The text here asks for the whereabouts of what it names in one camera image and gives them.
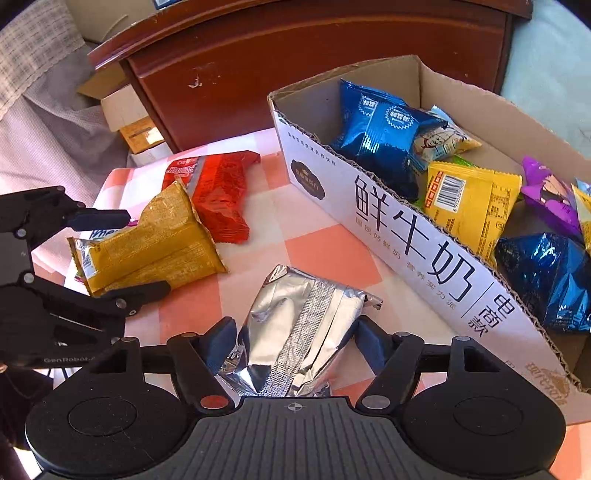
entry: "silver foil bag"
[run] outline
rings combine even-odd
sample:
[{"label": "silver foil bag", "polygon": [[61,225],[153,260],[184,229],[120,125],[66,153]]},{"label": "silver foil bag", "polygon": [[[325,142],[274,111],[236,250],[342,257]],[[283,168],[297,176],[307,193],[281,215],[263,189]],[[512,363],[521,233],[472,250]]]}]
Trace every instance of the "silver foil bag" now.
[{"label": "silver foil bag", "polygon": [[330,394],[329,366],[352,336],[364,306],[379,310],[382,300],[277,265],[252,304],[219,376],[239,395]]}]

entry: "blue snack bag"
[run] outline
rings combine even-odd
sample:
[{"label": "blue snack bag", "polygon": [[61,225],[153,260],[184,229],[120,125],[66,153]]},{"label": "blue snack bag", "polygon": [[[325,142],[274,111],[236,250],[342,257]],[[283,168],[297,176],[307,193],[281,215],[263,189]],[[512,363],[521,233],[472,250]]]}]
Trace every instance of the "blue snack bag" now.
[{"label": "blue snack bag", "polygon": [[333,148],[375,173],[401,197],[415,202],[418,185],[409,156],[413,140],[418,134],[446,126],[447,121],[409,107],[389,93],[354,84],[345,87],[348,105],[358,101],[348,110],[340,145],[335,142]]},{"label": "blue snack bag", "polygon": [[495,258],[545,328],[591,331],[591,257],[556,233],[501,238]]},{"label": "blue snack bag", "polygon": [[342,131],[340,135],[330,144],[330,146],[338,151],[343,144],[343,137],[351,118],[351,113],[358,107],[362,96],[366,96],[374,99],[385,99],[390,100],[392,103],[399,105],[406,105],[406,102],[401,98],[392,95],[388,92],[376,90],[371,87],[365,87],[362,85],[356,85],[348,80],[341,79],[339,83],[339,94],[340,94],[340,115],[342,122]]}]

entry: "barcode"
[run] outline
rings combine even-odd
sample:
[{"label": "barcode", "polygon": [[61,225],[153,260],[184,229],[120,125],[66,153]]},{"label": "barcode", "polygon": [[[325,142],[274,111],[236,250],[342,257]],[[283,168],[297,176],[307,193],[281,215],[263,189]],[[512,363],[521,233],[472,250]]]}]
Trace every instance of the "barcode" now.
[{"label": "barcode", "polygon": [[460,202],[462,201],[465,185],[465,180],[450,175],[444,175],[441,187],[435,198],[435,206],[457,213]]}]

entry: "red snack bag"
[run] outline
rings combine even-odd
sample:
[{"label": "red snack bag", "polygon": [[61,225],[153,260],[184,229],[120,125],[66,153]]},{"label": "red snack bag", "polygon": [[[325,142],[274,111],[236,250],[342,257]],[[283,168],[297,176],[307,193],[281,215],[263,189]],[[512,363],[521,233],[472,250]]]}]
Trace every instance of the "red snack bag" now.
[{"label": "red snack bag", "polygon": [[162,189],[180,177],[213,240],[241,244],[250,231],[242,218],[246,169],[260,160],[250,151],[174,160],[164,173]]}]

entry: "red dot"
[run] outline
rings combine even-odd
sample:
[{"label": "red dot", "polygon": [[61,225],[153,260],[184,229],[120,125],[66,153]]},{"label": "red dot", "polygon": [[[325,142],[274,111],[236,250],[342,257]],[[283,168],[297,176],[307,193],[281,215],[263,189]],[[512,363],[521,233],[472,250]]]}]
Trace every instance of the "red dot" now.
[{"label": "red dot", "polygon": [[225,408],[228,406],[228,399],[226,397],[222,397],[221,395],[208,395],[207,397],[203,397],[201,399],[201,406],[203,408],[207,408],[208,410],[219,410],[220,408]]}]

